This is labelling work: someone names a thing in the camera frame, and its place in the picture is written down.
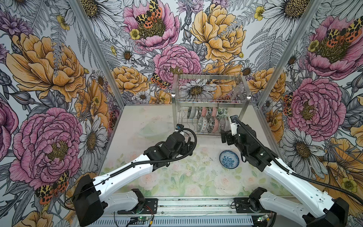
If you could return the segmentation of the white blue dotted bowl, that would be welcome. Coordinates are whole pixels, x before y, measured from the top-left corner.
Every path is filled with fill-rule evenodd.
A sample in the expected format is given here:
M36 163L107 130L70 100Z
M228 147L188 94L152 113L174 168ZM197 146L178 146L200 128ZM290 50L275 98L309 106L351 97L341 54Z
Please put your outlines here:
M224 150L219 155L220 164L227 169L235 169L239 166L240 160L236 153Z

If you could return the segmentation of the teal geometric pattern bowl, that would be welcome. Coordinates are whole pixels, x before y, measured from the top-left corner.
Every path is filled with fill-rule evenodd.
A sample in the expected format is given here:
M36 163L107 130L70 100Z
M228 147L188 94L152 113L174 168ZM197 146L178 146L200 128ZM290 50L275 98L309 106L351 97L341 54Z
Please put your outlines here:
M208 120L201 116L198 120L198 125L197 125L197 131L198 132L205 132L208 128L209 122Z

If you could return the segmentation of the green leaf pattern bowl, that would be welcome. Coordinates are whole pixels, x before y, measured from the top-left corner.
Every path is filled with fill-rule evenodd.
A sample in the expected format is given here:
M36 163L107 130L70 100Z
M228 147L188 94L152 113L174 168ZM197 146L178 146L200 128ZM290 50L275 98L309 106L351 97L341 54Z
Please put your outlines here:
M217 109L217 115L216 115L216 118L218 120L221 120L223 118L227 118L228 117L228 108L226 107L219 107Z

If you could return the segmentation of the black white floral bowl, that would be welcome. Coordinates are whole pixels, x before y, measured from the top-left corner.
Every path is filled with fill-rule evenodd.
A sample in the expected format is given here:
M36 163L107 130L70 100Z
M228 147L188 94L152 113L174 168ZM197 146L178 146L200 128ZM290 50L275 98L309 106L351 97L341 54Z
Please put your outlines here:
M209 120L212 117L216 117L218 109L216 107L208 107L206 118Z

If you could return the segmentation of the purple striped bowl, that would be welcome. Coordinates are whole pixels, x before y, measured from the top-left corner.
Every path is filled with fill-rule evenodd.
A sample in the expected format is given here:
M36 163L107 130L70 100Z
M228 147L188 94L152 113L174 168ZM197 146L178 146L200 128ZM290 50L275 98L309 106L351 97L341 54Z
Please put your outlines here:
M230 122L227 117L221 118L219 120L219 126L222 131L229 131L230 130Z

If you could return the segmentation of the dark blue floral bowl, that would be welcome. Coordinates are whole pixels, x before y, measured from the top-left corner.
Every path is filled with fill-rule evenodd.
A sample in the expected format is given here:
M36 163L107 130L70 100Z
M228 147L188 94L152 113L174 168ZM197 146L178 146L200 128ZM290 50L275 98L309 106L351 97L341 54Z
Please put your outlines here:
M197 108L196 107L189 107L188 112L187 112L187 118L188 119L194 119L197 113Z

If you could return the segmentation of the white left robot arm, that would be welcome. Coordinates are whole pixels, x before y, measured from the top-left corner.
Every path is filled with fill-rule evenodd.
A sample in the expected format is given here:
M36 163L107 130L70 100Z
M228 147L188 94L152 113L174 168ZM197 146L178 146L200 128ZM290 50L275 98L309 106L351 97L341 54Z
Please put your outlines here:
M123 193L120 199L113 199L113 194L141 176L191 156L197 141L193 130L180 129L169 135L166 141L147 148L133 161L112 172L94 178L89 175L82 177L70 198L79 225L86 227L94 223L106 211L124 210L137 213L145 204L140 190L132 189Z

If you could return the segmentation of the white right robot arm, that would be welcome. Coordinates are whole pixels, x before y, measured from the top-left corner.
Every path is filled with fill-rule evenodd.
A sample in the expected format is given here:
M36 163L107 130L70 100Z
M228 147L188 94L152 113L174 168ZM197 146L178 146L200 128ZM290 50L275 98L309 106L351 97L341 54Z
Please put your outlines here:
M275 152L264 146L247 125L232 124L231 130L221 131L222 143L235 145L245 162L275 179L298 202L279 197L258 187L249 195L252 211L272 211L303 227L344 227L348 221L349 205L342 198L334 199L309 180L298 177Z

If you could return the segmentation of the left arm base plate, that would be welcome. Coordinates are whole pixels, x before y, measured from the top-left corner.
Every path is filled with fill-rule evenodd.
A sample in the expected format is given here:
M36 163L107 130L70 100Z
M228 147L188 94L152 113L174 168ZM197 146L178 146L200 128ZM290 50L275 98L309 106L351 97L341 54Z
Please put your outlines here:
M138 202L130 211L117 211L119 215L138 215L138 214L156 214L158 208L158 199L146 198L144 201Z

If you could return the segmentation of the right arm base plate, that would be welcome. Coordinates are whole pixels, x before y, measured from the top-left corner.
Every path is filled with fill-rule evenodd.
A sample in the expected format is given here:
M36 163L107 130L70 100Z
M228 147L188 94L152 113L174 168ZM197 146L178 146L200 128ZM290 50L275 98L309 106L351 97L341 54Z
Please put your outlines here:
M237 197L230 205L237 213L271 213L262 207L259 201L248 197Z

